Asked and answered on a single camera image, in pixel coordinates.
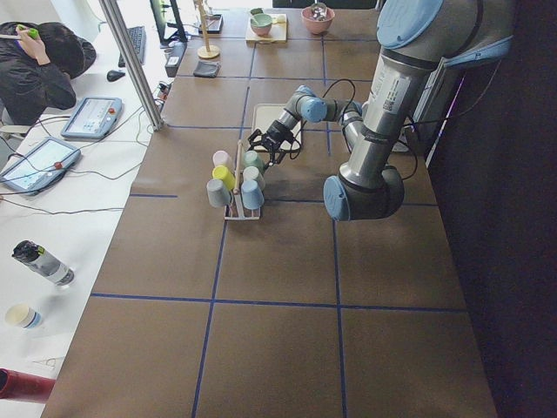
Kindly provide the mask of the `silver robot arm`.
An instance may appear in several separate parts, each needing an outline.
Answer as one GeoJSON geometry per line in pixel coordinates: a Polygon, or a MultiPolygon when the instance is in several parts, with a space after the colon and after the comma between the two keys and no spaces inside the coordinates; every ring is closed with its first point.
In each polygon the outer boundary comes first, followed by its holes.
{"type": "Polygon", "coordinates": [[[379,13],[381,45],[365,106],[317,97],[301,85],[266,132],[251,146],[279,164],[300,121],[336,122],[351,150],[339,173],[324,184],[325,207],[337,221],[383,219],[404,199],[403,180],[387,163],[416,97],[440,65],[476,66],[506,55],[513,37],[514,1],[389,1],[379,13]]]}

